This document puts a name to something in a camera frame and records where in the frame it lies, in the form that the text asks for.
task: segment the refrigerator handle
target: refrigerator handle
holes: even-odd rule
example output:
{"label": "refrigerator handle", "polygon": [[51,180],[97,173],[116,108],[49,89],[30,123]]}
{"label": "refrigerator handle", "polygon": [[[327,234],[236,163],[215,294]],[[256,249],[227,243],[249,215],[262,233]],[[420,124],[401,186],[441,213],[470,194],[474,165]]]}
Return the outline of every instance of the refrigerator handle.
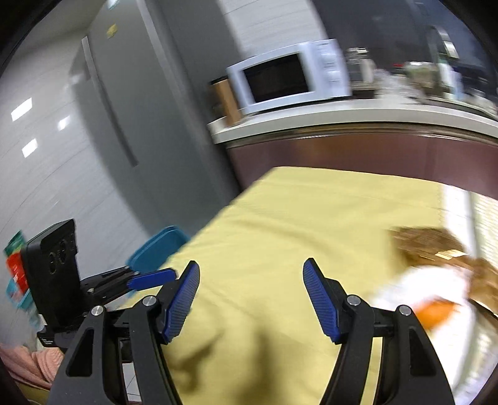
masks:
{"label": "refrigerator handle", "polygon": [[134,155],[133,150],[131,149],[131,146],[128,143],[128,140],[125,137],[125,134],[123,132],[123,129],[121,128],[121,125],[119,124],[116,114],[114,113],[114,110],[111,106],[111,102],[109,100],[109,96],[107,95],[107,91],[104,88],[102,82],[100,81],[99,74],[97,72],[97,68],[93,60],[92,51],[90,50],[90,43],[88,41],[87,36],[85,36],[81,40],[81,44],[83,45],[83,53],[85,55],[85,61],[88,67],[88,72],[90,74],[90,78],[95,87],[95,90],[97,91],[98,97],[107,112],[107,115],[111,121],[111,125],[113,126],[114,132],[118,138],[118,142],[121,144],[121,147],[124,150],[124,154],[128,158],[129,163],[133,167],[135,167],[138,165],[138,160]]}

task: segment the food package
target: food package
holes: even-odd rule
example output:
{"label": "food package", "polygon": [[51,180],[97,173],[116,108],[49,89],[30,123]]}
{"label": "food package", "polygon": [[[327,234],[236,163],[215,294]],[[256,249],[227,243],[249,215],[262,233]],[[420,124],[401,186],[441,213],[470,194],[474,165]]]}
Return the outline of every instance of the food package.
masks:
{"label": "food package", "polygon": [[402,304],[413,309],[453,388],[462,373],[476,322],[476,309],[467,301],[471,276],[470,270],[449,264],[409,267],[369,302],[390,311]]}
{"label": "food package", "polygon": [[498,270],[487,260],[474,261],[469,298],[498,316]]}
{"label": "food package", "polygon": [[444,228],[396,228],[391,235],[408,266],[451,264],[472,268],[463,245]]}

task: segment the yellow tablecloth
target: yellow tablecloth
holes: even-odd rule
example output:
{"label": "yellow tablecloth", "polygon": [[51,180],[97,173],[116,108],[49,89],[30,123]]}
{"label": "yellow tablecloth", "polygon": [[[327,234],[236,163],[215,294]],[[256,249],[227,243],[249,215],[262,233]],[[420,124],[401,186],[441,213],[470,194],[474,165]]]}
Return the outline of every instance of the yellow tablecloth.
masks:
{"label": "yellow tablecloth", "polygon": [[167,262],[201,268],[192,311],[164,350],[183,403],[318,404],[339,347],[315,316],[304,260],[368,301],[403,266],[387,230],[441,226],[439,194],[428,181],[325,169],[277,168],[256,182]]}

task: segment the table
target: table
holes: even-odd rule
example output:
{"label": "table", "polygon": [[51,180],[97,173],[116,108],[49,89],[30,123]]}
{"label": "table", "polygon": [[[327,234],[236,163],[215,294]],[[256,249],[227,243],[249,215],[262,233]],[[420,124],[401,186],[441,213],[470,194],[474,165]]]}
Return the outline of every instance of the table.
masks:
{"label": "table", "polygon": [[[201,268],[180,334],[164,352],[185,405],[316,405],[338,346],[323,335],[302,281],[314,257],[366,300],[404,268],[387,230],[441,226],[437,183],[277,168],[222,210],[166,263]],[[155,294],[137,293],[128,303]],[[363,398],[371,404],[379,339]]]}
{"label": "table", "polygon": [[399,94],[385,94],[375,99],[329,101],[263,112],[231,127],[224,127],[222,121],[209,127],[216,144],[294,128],[376,122],[428,124],[498,137],[497,121],[477,111],[454,107],[425,105]]}

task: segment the white countertop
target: white countertop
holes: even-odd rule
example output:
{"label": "white countertop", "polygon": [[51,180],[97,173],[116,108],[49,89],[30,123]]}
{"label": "white countertop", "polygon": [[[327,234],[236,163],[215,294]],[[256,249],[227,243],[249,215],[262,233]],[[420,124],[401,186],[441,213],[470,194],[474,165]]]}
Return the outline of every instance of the white countertop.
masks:
{"label": "white countertop", "polygon": [[227,128],[218,120],[209,128],[214,143],[223,143],[294,128],[359,122],[432,124],[498,138],[497,121],[453,108],[420,104],[398,95],[286,108],[246,117],[242,123]]}

